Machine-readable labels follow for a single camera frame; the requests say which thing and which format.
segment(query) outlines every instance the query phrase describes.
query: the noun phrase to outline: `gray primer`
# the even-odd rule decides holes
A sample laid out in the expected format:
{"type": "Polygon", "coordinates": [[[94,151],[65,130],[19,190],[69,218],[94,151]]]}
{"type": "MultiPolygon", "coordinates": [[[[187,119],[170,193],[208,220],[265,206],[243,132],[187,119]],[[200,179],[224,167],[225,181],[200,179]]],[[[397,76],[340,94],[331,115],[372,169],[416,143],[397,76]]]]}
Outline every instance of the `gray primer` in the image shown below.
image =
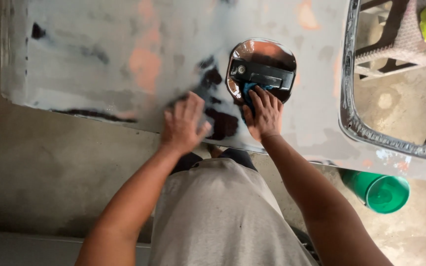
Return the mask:
{"type": "MultiPolygon", "coordinates": [[[[4,0],[1,91],[18,105],[79,116],[89,111],[100,114],[93,119],[160,132],[164,107],[201,89],[205,108],[240,120],[224,84],[231,51],[247,39],[270,39],[297,60],[282,134],[305,159],[426,180],[426,159],[356,141],[342,130],[341,88],[353,87],[358,6],[357,0],[4,0]],[[44,38],[31,38],[34,22],[44,38]],[[143,47],[160,61],[152,91],[139,85],[152,72],[130,65],[133,49],[149,36],[156,41],[143,47]],[[208,58],[222,82],[206,89],[198,63],[208,58]]],[[[206,142],[265,152],[244,123],[234,135],[206,142]]]]}

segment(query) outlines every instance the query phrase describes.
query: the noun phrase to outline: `blue cloth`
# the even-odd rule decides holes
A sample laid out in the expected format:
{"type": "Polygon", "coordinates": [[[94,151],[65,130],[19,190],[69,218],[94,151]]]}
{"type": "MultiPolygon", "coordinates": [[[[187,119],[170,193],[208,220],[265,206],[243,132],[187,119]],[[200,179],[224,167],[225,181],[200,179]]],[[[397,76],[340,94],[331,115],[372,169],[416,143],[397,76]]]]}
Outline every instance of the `blue cloth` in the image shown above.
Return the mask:
{"type": "MultiPolygon", "coordinates": [[[[244,83],[244,87],[242,90],[243,93],[243,97],[244,97],[244,102],[247,106],[249,106],[249,108],[252,111],[252,117],[256,117],[256,111],[254,109],[254,104],[252,103],[252,99],[251,96],[249,96],[249,90],[250,89],[254,89],[254,86],[259,86],[261,87],[263,90],[267,90],[267,89],[272,89],[272,86],[269,85],[264,85],[264,84],[257,84],[257,83],[244,83]]],[[[246,123],[245,119],[244,119],[244,114],[242,115],[242,119],[243,122],[246,123]]]]}

